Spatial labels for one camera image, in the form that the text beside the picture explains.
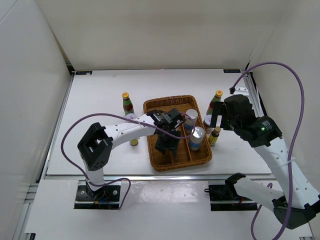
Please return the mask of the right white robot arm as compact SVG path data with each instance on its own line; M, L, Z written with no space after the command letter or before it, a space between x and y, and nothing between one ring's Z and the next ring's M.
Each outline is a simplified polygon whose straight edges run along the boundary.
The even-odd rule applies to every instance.
M281 190L272 190L235 173L225 180L224 193L230 200L245 197L272 211L288 229L298 228L320 212L320 193L307 180L293 158L275 121L257 117L249 99L232 95L213 104L211 127L221 116L220 128L233 131L262 157L279 183Z

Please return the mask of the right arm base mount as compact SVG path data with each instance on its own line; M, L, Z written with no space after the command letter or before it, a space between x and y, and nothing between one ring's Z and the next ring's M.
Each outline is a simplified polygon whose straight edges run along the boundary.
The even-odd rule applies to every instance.
M209 194L212 212L256 211L258 209L257 203L249 198L233 197L223 184L209 185L204 192Z

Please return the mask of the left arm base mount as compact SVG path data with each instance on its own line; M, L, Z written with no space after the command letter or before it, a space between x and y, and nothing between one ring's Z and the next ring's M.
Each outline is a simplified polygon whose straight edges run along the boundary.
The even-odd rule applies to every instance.
M81 181L77 185L74 209L77 210L119 210L121 182L112 182L92 191L88 184Z

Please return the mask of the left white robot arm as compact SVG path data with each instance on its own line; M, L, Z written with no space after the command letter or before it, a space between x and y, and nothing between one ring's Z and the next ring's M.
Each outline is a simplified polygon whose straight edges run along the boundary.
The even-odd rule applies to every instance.
M182 137L178 127L184 121L183 115L173 108L169 112L149 111L115 125L92 124L77 145L85 165L87 194L96 201L109 196L104 188L103 167L108 163L111 151L126 142L157 135L154 148L163 155L168 151L175 155Z

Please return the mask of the silver-top shaker bottle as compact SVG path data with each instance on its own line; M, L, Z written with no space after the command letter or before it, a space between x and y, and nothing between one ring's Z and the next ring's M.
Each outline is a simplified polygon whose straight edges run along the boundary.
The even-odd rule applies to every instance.
M205 130L200 126L196 126L194 132L189 138L189 143L188 143L189 149L191 151L197 151L200 148L205 135L206 135Z
M184 127L186 129L192 129L193 124L196 124L198 119L198 112L195 109L188 109L186 112L186 121L184 122Z

